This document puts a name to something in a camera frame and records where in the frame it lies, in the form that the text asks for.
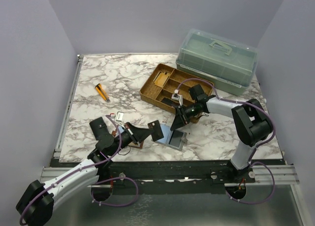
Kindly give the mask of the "grey card holder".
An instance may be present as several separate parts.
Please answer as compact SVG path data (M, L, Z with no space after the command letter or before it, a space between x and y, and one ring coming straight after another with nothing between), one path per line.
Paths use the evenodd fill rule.
M183 146L187 143L187 133L181 130L171 131L169 126L160 125L163 138L155 141L163 146L182 151Z

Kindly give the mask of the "brown open card holder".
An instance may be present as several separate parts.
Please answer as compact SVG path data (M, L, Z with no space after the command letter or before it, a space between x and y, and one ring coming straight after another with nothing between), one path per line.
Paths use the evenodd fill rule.
M143 148L143 141L139 142L135 139L135 137L131 137L129 131L123 128L122 126L118 126L118 130L122 136L122 145L121 149L125 148L126 146L130 146L132 148L142 149Z

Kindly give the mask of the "black card holder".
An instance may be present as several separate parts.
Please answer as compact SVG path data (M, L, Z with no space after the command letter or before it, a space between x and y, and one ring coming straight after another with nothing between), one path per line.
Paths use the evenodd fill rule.
M107 125L102 117L92 120L89 122L89 125L96 140L109 134Z

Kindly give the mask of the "yellow cards in tray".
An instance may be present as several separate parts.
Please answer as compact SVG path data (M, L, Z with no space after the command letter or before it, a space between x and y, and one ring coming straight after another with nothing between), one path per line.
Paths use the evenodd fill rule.
M169 72L159 72L154 78L154 84L160 88L163 88L171 73Z

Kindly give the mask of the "woven wicker divided tray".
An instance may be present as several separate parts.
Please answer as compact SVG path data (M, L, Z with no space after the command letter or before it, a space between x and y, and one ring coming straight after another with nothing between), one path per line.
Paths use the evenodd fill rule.
M171 73L163 88L160 88L154 84L154 78L159 72ZM189 94L189 89L197 84L201 85L203 91L207 95L212 94L213 83L211 82L210 84L206 84L199 81L199 79L200 78L197 76L172 68L168 65L158 64L153 73L140 89L140 97L143 101L174 114L175 108L162 103L161 100L164 97L172 100L171 96L178 86L180 86L179 94L183 96L184 106L189 106L194 103L194 100Z

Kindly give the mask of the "orange utility knife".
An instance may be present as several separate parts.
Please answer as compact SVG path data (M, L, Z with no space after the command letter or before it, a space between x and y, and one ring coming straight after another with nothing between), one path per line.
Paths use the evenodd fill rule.
M99 95L106 101L106 102L110 102L109 96L107 95L107 93L105 92L105 90L102 88L102 85L100 83L98 83L95 86L96 91L99 93Z

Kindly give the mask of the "clear green plastic toolbox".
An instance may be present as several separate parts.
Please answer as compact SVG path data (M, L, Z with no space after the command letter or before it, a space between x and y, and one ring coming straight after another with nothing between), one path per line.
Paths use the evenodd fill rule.
M258 52L248 45L192 29L176 58L177 69L214 83L216 89L240 96L255 75Z

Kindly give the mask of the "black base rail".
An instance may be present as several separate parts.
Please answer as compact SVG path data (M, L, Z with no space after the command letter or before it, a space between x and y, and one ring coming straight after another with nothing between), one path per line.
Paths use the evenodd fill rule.
M103 196L115 194L224 194L225 184L255 182L253 169L234 170L229 161L112 162L95 184Z

